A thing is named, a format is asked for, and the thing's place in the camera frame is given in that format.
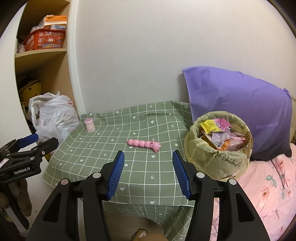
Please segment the yellow pink candy wrapper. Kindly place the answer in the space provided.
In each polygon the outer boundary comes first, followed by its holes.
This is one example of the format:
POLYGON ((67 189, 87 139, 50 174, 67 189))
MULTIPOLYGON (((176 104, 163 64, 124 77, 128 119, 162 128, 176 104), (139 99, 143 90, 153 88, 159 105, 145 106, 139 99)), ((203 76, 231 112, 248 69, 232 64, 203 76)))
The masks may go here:
POLYGON ((201 122, 201 128, 203 129, 206 135, 214 132, 225 132, 229 130, 232 125, 224 118, 214 118, 211 120, 206 120, 201 122))

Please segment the orange snack bag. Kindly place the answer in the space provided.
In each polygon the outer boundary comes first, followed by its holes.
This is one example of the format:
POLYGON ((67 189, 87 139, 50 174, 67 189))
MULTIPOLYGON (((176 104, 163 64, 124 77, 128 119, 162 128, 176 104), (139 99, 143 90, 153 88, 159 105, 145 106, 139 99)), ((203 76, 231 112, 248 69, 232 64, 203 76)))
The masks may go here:
POLYGON ((229 139, 229 140, 226 140, 220 150, 221 151, 237 151, 239 150, 242 145, 244 144, 244 142, 246 141, 246 139, 244 138, 241 138, 241 139, 229 139))

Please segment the pale purple small wrapper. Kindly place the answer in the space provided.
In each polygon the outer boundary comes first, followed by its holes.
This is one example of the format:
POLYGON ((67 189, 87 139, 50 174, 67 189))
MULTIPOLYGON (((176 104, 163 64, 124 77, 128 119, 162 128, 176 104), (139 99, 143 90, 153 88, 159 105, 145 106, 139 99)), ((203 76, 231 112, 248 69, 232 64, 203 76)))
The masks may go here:
POLYGON ((217 148, 221 148, 224 142, 229 139, 231 139, 231 132, 229 130, 225 132, 213 132, 211 136, 211 142, 217 148))

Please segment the yellow-lined trash bin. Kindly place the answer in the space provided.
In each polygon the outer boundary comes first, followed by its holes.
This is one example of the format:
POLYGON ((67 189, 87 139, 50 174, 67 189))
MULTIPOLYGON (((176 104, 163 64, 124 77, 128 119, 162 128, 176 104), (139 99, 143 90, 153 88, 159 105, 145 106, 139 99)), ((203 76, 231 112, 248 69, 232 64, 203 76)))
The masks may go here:
POLYGON ((249 166, 252 149, 253 137, 247 124, 226 111, 213 111, 198 117, 190 127, 184 143, 187 161, 194 164, 197 170, 220 181, 242 176, 249 166), (239 150, 221 151, 212 144, 212 133, 206 135, 201 122, 214 118, 224 118, 232 125, 229 129, 231 139, 246 139, 239 150))

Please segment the white plastic bag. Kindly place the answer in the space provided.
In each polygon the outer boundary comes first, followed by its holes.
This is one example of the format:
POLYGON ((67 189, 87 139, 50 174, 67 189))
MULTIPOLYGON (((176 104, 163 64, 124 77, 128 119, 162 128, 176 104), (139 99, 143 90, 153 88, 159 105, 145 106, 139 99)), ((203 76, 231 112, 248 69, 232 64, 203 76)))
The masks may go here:
POLYGON ((73 101, 60 92, 47 92, 32 97, 29 100, 27 117, 41 142, 56 138, 59 144, 62 144, 80 122, 73 101))

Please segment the pink caterpillar toy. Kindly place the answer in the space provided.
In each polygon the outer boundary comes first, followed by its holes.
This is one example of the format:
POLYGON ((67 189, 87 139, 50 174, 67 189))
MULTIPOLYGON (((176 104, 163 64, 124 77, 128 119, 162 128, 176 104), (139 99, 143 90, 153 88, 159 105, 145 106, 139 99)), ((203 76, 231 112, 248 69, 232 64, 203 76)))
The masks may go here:
POLYGON ((140 147, 140 148, 151 149, 155 153, 157 153, 161 149, 161 144, 159 142, 155 142, 155 141, 143 141, 143 140, 129 139, 126 141, 126 143, 130 147, 140 147))

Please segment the green checkered tablecloth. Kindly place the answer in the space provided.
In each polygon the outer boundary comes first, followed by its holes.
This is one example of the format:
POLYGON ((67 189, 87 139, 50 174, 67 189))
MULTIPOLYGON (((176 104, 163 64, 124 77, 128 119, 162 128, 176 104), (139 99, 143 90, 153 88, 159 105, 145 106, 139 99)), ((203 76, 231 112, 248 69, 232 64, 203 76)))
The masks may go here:
POLYGON ((51 186, 57 186, 64 178, 83 180, 123 151, 125 165, 116 194, 104 204, 104 209, 148 218, 162 226, 168 240, 184 240, 194 202, 181 192, 172 154, 175 150, 184 151, 191 124, 189 104, 172 100, 84 114, 53 154, 43 180, 51 186), (86 130, 87 118, 94 121, 92 133, 86 130), (161 149, 155 153, 130 147, 126 143, 129 139, 159 142, 161 149))

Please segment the pink white jar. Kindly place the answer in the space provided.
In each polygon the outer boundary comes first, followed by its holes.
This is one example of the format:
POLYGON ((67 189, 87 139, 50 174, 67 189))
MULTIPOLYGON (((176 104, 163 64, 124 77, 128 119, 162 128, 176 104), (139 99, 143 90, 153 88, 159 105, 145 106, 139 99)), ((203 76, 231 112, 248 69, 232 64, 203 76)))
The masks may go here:
POLYGON ((89 132, 89 133, 92 133, 95 131, 95 125, 94 125, 94 121, 92 118, 87 118, 85 121, 85 126, 86 126, 86 130, 89 132))

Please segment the yellow cardboard box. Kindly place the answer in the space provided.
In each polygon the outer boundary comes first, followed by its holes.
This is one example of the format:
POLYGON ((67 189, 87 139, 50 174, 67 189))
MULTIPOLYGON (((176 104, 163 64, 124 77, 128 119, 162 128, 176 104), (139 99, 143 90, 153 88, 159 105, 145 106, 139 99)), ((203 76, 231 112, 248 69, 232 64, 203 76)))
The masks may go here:
POLYGON ((29 101, 32 97, 41 95, 42 84, 38 79, 31 81, 18 90, 18 93, 21 101, 29 101))

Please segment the wooden shelf unit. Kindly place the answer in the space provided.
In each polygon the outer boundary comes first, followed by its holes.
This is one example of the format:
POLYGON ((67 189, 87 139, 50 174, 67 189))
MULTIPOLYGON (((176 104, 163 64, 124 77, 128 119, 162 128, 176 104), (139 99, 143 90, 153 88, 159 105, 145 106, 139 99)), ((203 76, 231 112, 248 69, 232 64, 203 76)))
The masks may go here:
MULTIPOLYGON (((17 32, 19 43, 33 32, 46 15, 69 16, 70 1, 28 1, 23 11, 17 32)), ((29 82, 39 80, 42 84, 42 93, 47 92, 68 96, 73 105, 76 104, 68 63, 67 30, 62 48, 39 49, 15 54, 15 75, 17 89, 29 82)), ((21 101, 22 107, 28 107, 28 101, 21 101)))

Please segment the pink floral bed sheet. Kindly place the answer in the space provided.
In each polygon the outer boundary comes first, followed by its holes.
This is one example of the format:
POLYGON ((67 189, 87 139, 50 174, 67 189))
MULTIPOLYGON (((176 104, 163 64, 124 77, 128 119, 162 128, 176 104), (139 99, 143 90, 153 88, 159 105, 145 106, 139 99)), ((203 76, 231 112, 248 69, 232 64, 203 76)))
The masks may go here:
POLYGON ((295 145, 292 156, 284 154, 270 161, 252 161, 237 179, 271 240, 278 240, 295 216, 295 145))

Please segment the red plastic basket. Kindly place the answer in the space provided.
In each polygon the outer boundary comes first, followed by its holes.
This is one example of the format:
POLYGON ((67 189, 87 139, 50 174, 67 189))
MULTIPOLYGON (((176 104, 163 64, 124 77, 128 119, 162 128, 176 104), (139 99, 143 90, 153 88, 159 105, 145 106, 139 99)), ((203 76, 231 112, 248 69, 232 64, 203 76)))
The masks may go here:
POLYGON ((62 48, 65 30, 38 29, 23 41, 25 51, 62 48))

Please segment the purple pillow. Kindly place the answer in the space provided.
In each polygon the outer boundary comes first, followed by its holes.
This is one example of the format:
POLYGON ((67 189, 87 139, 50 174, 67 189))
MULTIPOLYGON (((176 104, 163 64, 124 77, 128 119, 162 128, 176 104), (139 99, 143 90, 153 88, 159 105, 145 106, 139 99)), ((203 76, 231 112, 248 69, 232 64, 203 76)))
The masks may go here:
POLYGON ((253 137, 252 159, 292 156, 290 125, 292 98, 288 90, 264 80, 215 67, 183 69, 192 119, 212 111, 241 118, 253 137))

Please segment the orange white box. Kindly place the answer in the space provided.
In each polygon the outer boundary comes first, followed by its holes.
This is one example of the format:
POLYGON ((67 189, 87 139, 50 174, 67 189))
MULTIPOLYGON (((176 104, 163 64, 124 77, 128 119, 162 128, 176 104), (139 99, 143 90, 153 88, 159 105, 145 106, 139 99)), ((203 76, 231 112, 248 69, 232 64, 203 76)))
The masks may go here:
POLYGON ((65 15, 46 15, 39 23, 39 28, 48 29, 52 25, 67 25, 67 16, 65 15))

